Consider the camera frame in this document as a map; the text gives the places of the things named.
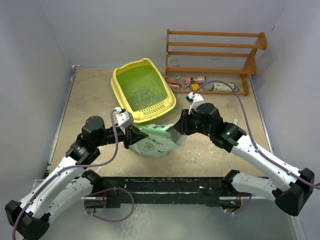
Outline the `green cat litter bag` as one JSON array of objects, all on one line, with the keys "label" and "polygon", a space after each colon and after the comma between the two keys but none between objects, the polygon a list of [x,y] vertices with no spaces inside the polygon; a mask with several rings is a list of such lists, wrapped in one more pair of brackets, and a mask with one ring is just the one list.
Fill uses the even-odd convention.
[{"label": "green cat litter bag", "polygon": [[184,146],[187,141],[187,136],[182,134],[177,142],[170,140],[170,128],[173,128],[173,124],[148,124],[138,127],[143,133],[148,134],[148,138],[129,146],[129,149],[141,156],[166,156],[169,151]]}]

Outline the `silver metal scoop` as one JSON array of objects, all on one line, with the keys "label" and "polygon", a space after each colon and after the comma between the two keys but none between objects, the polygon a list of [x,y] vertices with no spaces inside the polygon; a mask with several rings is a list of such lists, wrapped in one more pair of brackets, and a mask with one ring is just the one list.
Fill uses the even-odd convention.
[{"label": "silver metal scoop", "polygon": [[170,133],[169,139],[174,143],[176,143],[181,138],[181,134],[174,128],[169,128],[168,132]]}]

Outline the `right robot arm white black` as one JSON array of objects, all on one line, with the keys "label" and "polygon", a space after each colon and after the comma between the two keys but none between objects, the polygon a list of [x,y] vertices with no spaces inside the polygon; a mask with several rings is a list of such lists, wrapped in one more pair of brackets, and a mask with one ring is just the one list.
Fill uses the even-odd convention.
[{"label": "right robot arm white black", "polygon": [[212,103],[182,110],[173,127],[182,135],[198,133],[208,136],[216,147],[242,158],[266,175],[261,178],[231,170],[222,183],[222,190],[228,196],[240,192],[263,197],[273,201],[286,214],[296,217],[313,193],[313,171],[294,167],[265,150],[242,128],[224,121]]}]

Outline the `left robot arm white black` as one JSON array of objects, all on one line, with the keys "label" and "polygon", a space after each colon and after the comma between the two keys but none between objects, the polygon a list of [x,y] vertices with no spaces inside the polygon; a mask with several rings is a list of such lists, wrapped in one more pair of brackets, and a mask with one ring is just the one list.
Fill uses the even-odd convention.
[{"label": "left robot arm white black", "polygon": [[148,137],[133,125],[127,111],[111,113],[110,128],[100,116],[89,117],[76,141],[67,150],[59,165],[40,185],[19,201],[5,206],[14,240],[39,240],[53,221],[80,198],[98,196],[103,191],[101,177],[89,167],[101,154],[99,147],[120,142],[126,149]]}]

